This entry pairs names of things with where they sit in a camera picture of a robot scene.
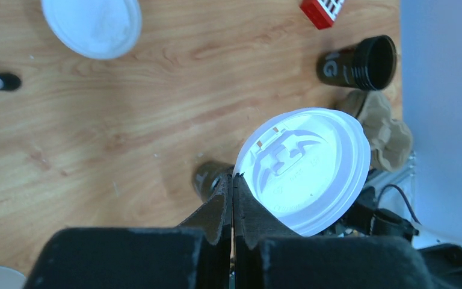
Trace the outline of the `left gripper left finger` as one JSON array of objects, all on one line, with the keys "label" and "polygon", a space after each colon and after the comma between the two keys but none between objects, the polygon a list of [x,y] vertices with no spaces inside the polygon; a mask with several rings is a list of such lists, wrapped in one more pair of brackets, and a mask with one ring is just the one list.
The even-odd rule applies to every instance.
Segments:
[{"label": "left gripper left finger", "polygon": [[178,226],[201,229],[211,245],[231,245],[232,239],[231,174],[223,175],[215,193]]}]

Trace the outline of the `dark coffee cup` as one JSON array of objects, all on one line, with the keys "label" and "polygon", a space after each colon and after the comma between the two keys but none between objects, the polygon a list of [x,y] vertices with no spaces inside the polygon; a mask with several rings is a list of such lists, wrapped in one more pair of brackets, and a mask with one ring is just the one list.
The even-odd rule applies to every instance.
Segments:
[{"label": "dark coffee cup", "polygon": [[215,193],[223,175],[230,174],[233,164],[209,160],[199,165],[192,175],[192,185],[202,202],[206,202]]}]

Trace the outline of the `white coffee lid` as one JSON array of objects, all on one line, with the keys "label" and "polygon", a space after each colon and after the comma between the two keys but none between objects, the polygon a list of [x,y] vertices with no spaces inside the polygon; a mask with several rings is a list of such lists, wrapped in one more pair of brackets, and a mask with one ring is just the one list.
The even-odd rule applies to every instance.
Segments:
[{"label": "white coffee lid", "polygon": [[311,237],[350,209],[370,163],[370,144],[357,119],[303,108],[258,127],[239,151],[233,173],[277,220]]}]

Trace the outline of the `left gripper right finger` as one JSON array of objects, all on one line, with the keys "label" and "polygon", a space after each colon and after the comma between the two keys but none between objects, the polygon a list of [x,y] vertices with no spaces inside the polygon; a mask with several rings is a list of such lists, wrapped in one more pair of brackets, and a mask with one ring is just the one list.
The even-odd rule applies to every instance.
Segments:
[{"label": "left gripper right finger", "polygon": [[238,173],[233,176],[233,224],[236,242],[248,250],[253,250],[263,238],[299,236],[253,196],[245,178]]}]

